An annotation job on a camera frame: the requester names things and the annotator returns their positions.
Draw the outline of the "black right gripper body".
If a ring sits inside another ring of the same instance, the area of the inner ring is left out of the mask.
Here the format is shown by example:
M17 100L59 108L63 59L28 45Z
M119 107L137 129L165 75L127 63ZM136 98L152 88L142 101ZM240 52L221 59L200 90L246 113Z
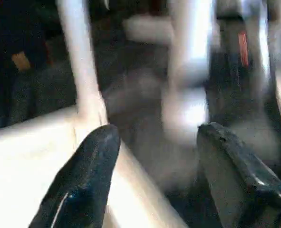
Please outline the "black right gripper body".
M220 119L231 102L242 95L243 81L253 66L242 16L218 16L213 25L210 79L207 83L209 117Z

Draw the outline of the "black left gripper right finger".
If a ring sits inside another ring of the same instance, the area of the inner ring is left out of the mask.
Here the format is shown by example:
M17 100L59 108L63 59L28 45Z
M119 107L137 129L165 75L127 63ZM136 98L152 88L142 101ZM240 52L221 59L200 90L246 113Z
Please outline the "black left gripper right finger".
M198 128L200 163L224 228L281 228L281 180L230 129Z

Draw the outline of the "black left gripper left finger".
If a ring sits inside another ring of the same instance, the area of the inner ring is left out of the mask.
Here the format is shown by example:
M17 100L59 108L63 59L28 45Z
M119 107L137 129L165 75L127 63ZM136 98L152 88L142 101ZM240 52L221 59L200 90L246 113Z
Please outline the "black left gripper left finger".
M102 227L120 144L112 124L89 133L56 174L29 227Z

